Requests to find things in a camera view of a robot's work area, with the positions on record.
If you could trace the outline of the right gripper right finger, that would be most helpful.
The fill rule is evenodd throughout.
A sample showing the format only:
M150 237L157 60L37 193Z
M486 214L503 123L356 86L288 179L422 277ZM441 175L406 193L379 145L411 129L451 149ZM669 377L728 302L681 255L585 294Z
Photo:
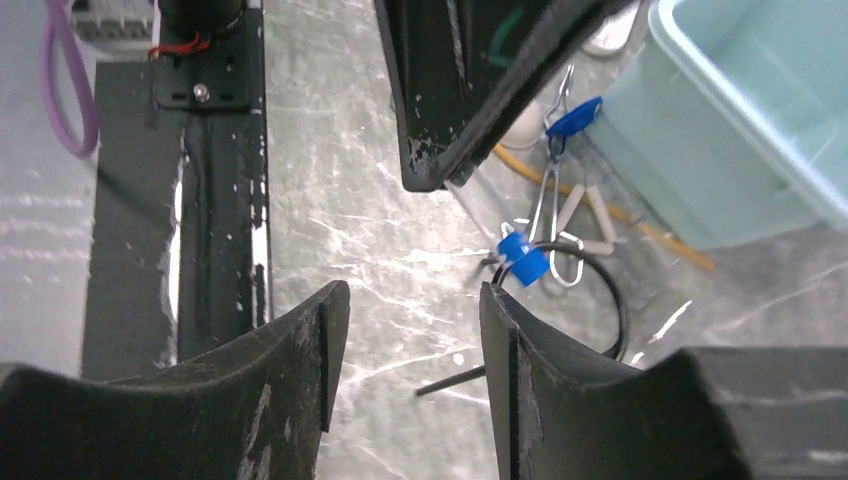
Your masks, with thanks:
M501 287L480 325L503 479L843 479L847 352L684 348L640 370Z

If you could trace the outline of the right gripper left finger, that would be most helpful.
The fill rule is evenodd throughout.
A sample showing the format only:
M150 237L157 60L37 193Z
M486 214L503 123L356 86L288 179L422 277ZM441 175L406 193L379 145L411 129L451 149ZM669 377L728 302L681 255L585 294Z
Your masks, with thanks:
M270 323L152 377L1 367L5 479L311 479L350 318L328 283Z

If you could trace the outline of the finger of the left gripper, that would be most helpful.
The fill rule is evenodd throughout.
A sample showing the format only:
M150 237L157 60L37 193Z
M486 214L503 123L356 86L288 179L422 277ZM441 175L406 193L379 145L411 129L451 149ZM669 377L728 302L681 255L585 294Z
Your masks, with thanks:
M404 188L464 183L623 1L377 1Z

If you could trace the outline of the black wire ring stand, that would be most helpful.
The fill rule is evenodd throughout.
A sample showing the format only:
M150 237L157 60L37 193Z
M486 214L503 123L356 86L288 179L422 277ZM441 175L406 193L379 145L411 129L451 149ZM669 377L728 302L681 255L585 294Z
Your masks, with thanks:
M608 347L605 347L601 351L601 354L607 358L621 361L624 358L624 354L626 353L629 343L631 326L630 309L619 286L606 267L596 258L595 255L587 253L584 249L580 249L573 243L538 241L534 242L532 246L534 251L545 253L548 260L554 260L555 253L562 253L577 258L585 265L588 265L590 269L594 271L595 275L603 282L611 298L611 307L609 307L609 310L615 311L616 334L614 340ZM599 313L600 307L589 308L588 298L585 298L584 300L573 300L572 294L554 294L552 287L542 286L541 289L542 292L540 294L528 294L528 297L533 298L532 303L534 305L541 305L543 300L551 304L551 307L546 307L548 316L544 317L544 320L552 320L552 326L561 333L566 333L564 327L567 325L577 324L578 313L584 313L584 316L582 317L584 322L597 323L599 321L611 320L610 316L604 316ZM480 365L459 374L438 380L429 385L425 385L415 391L415 396L422 397L431 393L446 390L456 385L484 377L485 374L486 367L484 365Z

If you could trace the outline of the white round watch glass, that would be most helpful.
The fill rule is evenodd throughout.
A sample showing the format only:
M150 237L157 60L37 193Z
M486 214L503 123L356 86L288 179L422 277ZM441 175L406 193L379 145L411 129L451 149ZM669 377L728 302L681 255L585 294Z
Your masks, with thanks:
M532 148L542 137L544 129L542 107L536 100L531 100L499 143L513 150Z

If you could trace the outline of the graduated cylinder blue base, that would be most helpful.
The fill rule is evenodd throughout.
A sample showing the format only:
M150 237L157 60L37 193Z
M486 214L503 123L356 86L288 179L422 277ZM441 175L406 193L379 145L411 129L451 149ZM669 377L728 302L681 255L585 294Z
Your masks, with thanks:
M613 219L637 229L651 230L648 211L627 191L620 177L612 170L606 157L586 133L603 105L601 96L590 97L578 106L551 118L551 108L544 116L548 164L553 167L563 160L572 160L583 175L587 186L597 185Z

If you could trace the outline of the mint green plastic bin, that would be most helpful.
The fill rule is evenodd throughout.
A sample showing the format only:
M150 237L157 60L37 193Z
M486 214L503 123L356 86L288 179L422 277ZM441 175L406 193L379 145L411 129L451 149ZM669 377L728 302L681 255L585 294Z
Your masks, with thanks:
M659 1L588 136L684 243L847 226L847 5Z

